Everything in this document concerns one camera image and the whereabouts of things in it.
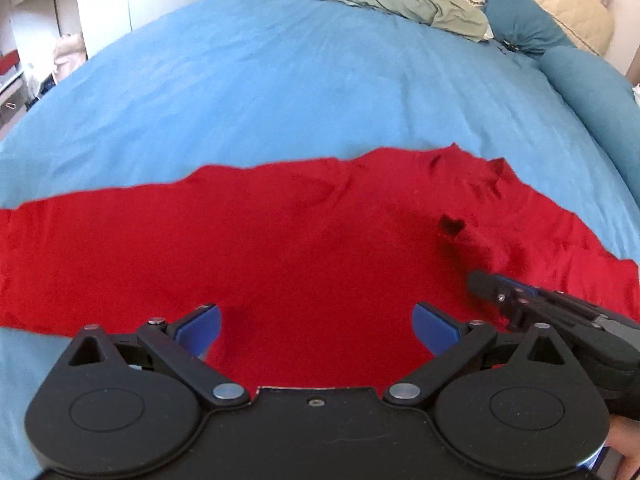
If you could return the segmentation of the person's right hand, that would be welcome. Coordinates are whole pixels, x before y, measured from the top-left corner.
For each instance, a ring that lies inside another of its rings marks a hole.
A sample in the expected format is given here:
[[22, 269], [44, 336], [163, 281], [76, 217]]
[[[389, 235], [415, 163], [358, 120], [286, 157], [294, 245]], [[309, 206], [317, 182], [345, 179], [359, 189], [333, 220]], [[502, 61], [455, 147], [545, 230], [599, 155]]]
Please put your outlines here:
[[623, 456], [615, 479], [637, 479], [640, 468], [640, 424], [626, 417], [612, 416], [606, 443]]

